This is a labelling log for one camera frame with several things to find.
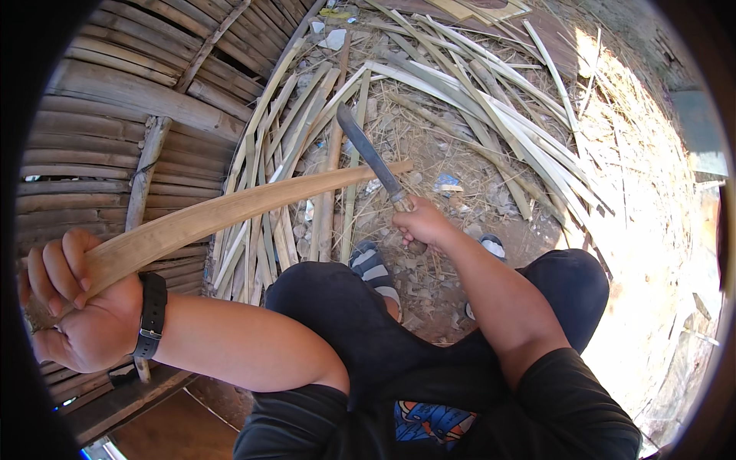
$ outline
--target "watch strap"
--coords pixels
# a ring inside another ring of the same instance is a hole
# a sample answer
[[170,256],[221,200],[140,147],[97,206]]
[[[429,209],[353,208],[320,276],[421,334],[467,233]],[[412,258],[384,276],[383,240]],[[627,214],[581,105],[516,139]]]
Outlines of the watch strap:
[[151,359],[158,348],[158,341],[163,333],[163,318],[169,294],[166,291],[166,280],[155,273],[138,273],[143,283],[143,310],[141,312],[141,329],[138,331],[138,343],[133,356]]

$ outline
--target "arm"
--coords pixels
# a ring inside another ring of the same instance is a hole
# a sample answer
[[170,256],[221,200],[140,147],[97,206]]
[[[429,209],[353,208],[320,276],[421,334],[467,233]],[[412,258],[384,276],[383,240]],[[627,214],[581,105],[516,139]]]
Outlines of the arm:
[[396,213],[404,243],[414,238],[444,252],[458,271],[473,314],[513,389],[539,358],[570,347],[542,293],[526,278],[456,229],[426,199],[411,197],[414,210]]
[[[143,289],[129,275],[92,299],[84,252],[100,243],[83,230],[69,230],[61,241],[29,254],[28,274],[20,276],[21,301],[32,289],[58,312],[59,298],[78,310],[58,330],[32,337],[36,358],[78,372],[106,369],[132,353],[140,329]],[[310,383],[347,394],[349,381],[340,358],[321,337],[286,316],[252,305],[169,293],[163,338],[156,361],[209,375],[255,392],[278,392]]]

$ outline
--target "machete handle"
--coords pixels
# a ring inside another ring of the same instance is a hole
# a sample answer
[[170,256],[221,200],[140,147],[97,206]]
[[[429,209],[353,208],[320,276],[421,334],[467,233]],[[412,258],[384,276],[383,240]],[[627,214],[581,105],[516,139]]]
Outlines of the machete handle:
[[[399,198],[397,201],[394,201],[394,209],[400,213],[410,213],[414,210],[414,203],[411,202],[406,194],[404,194],[403,197]],[[419,240],[410,241],[407,247],[409,249],[409,252],[414,255],[424,254],[427,250],[427,244],[422,243]]]

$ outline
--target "person's left hand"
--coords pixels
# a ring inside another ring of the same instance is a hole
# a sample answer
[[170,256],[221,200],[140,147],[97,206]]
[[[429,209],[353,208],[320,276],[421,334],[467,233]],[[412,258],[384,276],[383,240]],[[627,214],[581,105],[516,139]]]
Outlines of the person's left hand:
[[43,251],[28,254],[28,270],[18,278],[21,303],[32,291],[52,316],[61,312],[62,298],[77,308],[64,316],[57,329],[39,330],[31,341],[38,362],[55,361],[77,372],[95,372],[132,353],[138,340],[143,308],[143,286],[133,273],[87,299],[91,277],[85,252],[99,238],[85,230],[69,230]]

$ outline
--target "machete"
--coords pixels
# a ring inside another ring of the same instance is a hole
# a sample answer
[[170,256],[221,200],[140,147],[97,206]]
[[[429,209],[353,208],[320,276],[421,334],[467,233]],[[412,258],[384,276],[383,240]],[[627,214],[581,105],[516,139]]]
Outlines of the machete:
[[[386,166],[383,158],[375,151],[375,147],[373,147],[373,144],[370,143],[363,130],[355,122],[353,114],[350,113],[350,109],[343,102],[340,102],[337,107],[337,122],[340,124],[345,135],[347,135],[347,138],[350,139],[350,142],[353,143],[355,149],[358,150],[358,153],[361,154],[376,177],[378,177],[383,187],[389,192],[389,198],[394,205],[394,209],[402,213],[413,211],[414,203],[409,199],[406,190],[396,180],[396,177],[394,177],[388,166]],[[423,254],[427,250],[427,245],[421,241],[414,240],[409,242],[408,248],[414,254]]]

